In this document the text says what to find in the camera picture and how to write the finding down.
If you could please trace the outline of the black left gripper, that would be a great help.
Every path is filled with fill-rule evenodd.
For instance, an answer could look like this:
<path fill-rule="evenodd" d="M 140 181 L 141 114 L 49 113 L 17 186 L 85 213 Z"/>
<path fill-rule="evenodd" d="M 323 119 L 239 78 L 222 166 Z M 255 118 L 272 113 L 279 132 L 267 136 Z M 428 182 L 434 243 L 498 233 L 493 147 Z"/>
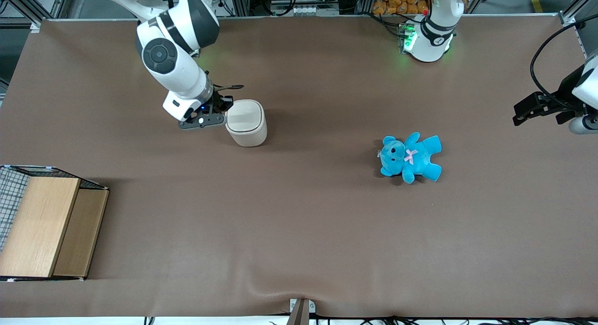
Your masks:
<path fill-rule="evenodd" d="M 556 122 L 558 125 L 562 125 L 576 117 L 585 115 L 584 103 L 572 93 L 574 87 L 577 86 L 583 71 L 584 65 L 580 65 L 575 71 L 562 79 L 555 92 L 549 93 L 545 91 L 545 94 L 547 95 L 546 98 L 555 98 L 555 101 L 548 101 L 547 114 L 559 113 L 556 115 Z M 526 120 L 545 116 L 545 106 L 544 93 L 531 93 L 513 106 L 513 124 L 519 126 L 525 123 Z"/>

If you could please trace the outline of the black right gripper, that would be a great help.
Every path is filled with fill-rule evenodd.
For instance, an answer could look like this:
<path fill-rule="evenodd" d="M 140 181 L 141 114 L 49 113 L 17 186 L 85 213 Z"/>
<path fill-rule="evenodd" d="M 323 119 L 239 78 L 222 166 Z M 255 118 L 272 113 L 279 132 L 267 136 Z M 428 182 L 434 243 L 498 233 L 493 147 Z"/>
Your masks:
<path fill-rule="evenodd" d="M 233 90 L 233 86 L 215 85 L 211 98 L 201 106 L 201 114 L 222 114 L 234 105 L 232 96 L 222 96 L 220 91 Z"/>

